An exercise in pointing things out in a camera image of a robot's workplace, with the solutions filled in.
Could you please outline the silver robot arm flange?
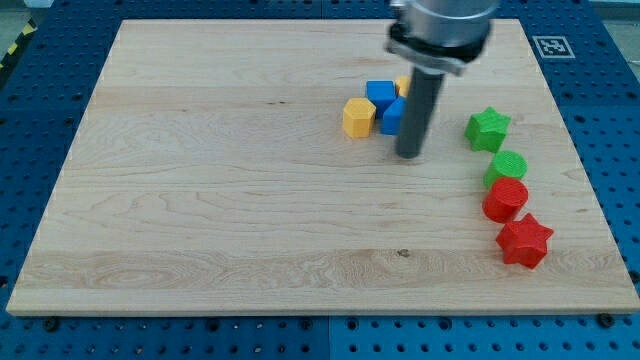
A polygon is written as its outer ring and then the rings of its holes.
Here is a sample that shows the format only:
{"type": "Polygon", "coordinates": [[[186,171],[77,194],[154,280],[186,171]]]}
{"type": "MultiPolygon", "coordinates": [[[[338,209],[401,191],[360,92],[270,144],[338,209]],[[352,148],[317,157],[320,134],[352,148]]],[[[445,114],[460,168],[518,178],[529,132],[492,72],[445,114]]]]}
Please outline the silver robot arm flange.
{"type": "Polygon", "coordinates": [[[499,0],[395,0],[385,50],[429,75],[462,75],[484,49],[499,0]]]}

